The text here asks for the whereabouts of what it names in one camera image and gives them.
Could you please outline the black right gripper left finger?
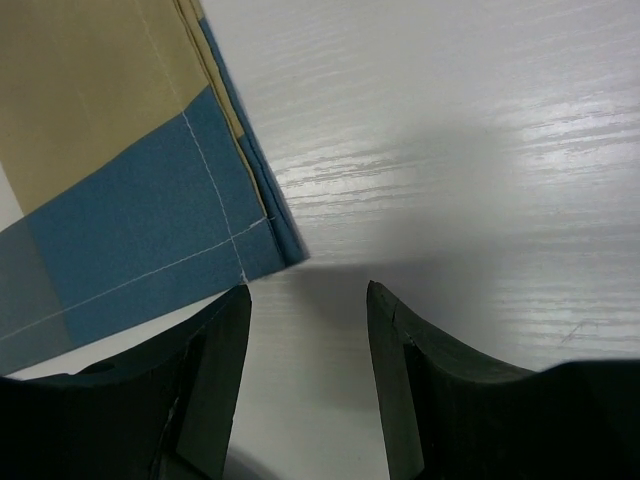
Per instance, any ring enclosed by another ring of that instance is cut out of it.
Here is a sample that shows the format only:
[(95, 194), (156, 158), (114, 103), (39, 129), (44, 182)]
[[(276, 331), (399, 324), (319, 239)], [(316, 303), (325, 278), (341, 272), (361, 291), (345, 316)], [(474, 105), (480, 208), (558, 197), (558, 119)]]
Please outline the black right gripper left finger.
[(246, 357), (237, 286), (76, 374), (1, 382), (5, 479), (219, 479)]

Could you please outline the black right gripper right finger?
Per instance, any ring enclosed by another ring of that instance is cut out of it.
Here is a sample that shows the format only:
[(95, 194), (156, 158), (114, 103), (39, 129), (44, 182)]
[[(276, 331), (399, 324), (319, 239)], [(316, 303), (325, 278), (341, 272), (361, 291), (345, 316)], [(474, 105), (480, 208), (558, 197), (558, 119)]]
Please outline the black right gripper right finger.
[(486, 355), (367, 288), (368, 338), (393, 479), (635, 479), (639, 364), (541, 372)]

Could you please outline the blue and tan cloth placemat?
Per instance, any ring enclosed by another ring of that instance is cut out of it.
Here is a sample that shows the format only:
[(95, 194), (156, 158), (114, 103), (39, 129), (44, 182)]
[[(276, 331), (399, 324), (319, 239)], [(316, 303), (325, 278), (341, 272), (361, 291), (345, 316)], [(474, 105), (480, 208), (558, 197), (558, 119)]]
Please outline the blue and tan cloth placemat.
[(1, 5), (1, 371), (304, 261), (197, 1)]

